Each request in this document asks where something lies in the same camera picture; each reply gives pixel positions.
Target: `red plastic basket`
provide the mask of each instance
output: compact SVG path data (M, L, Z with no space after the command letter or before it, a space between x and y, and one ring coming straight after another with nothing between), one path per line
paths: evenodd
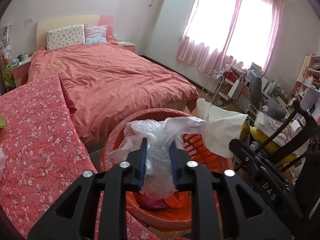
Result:
M124 127L128 122L135 120L152 119L155 121L164 121L168 117L191 116L190 114L166 108L155 108L137 112L124 119L109 135L101 154L100 170L103 171L103 160L105 154L116 150L124 140ZM192 160L197 161L210 169L211 171L223 172L233 169L232 160L226 159L210 152L203 144L201 135L185 134L183 136L184 146ZM159 231L182 231L191 228L191 202L181 209L161 209L160 211L145 210L140 208L134 198L133 193L126 194L126 209L137 220L148 227Z

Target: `baseboard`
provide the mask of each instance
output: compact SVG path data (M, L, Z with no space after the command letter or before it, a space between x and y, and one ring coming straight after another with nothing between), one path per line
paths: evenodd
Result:
M142 55L141 57L143 57L143 58L151 61L152 63L158 64L158 65L161 66L161 67L164 67L164 68L166 68L166 69L168 69L168 70L171 70L172 72L175 72L175 73L179 74L180 76L182 76L182 77L184 77L186 80L188 80L191 84L193 84L196 88L199 88L199 89L201 89L201 90L203 89L203 86L199 85L197 82L194 82L193 80L191 80L190 78L186 77L185 75L180 74L180 73L177 72L176 70L174 70L174 69L172 69L172 68L170 68L170 67L168 67L168 66L166 66L166 65L164 65L164 64L162 64L162 63L160 63L160 62L158 62L158 61L156 61L156 60L154 60L154 59L151 59L151 58L149 58L149 57L147 57L147 56Z

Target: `headboard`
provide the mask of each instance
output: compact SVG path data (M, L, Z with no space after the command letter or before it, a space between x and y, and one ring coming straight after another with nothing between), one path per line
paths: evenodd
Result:
M46 18L38 22L37 50L47 47L47 32L72 25L108 25L107 37L113 34L113 16L105 15L74 15Z

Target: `wall socket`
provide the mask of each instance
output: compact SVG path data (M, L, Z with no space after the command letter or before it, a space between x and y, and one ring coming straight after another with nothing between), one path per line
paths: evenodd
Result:
M33 22L33 17L24 20L24 24Z

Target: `white plastic bag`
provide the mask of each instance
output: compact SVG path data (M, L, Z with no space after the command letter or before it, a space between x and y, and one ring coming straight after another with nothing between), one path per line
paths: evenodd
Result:
M198 117L207 122L207 129L202 133L204 146L211 152L233 158L229 142L239 139L247 114L223 110L211 105L203 98L197 100Z
M181 135L201 134L206 128L205 121L197 117L167 118L165 121L133 121L124 128L124 141L119 148L105 157L105 169L111 163L127 159L129 152L140 149L142 139L147 138L146 175L141 193L148 198L160 200L175 192L169 147L173 140L177 148L184 149Z
M5 166L5 155L2 148L0 148L0 181L3 178L4 166Z

